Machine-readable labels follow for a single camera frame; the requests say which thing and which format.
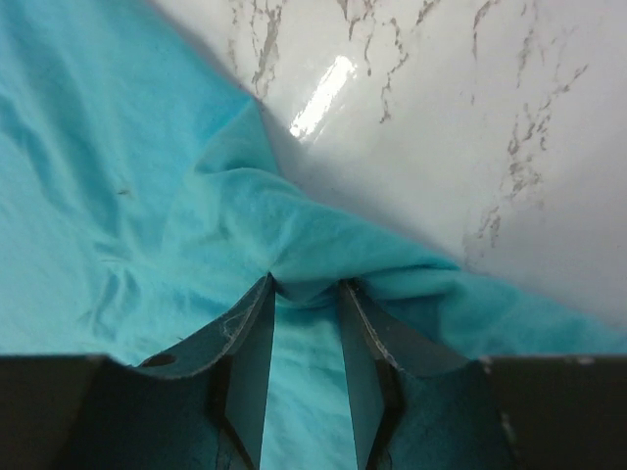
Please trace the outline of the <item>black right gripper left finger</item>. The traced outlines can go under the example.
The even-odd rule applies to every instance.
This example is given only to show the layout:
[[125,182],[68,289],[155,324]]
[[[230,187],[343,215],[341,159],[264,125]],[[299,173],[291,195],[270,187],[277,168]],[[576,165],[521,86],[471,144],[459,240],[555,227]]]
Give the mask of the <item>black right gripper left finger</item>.
[[66,469],[257,469],[274,282],[137,367],[98,367],[63,449]]

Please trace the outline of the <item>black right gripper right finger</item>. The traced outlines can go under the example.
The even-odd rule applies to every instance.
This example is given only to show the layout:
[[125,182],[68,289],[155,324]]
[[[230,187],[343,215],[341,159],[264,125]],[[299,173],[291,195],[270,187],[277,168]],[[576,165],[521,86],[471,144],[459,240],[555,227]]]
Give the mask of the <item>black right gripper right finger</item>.
[[481,365],[395,318],[355,281],[338,286],[360,469],[511,469]]

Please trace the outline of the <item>turquoise t shirt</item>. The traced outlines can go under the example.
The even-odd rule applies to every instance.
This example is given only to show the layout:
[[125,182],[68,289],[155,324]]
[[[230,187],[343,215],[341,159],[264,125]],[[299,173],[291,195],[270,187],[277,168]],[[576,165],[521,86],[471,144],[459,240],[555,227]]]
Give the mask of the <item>turquoise t shirt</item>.
[[256,100],[141,1],[1,5],[1,350],[137,363],[277,281],[265,469],[356,465],[337,283],[476,358],[624,353],[284,179]]

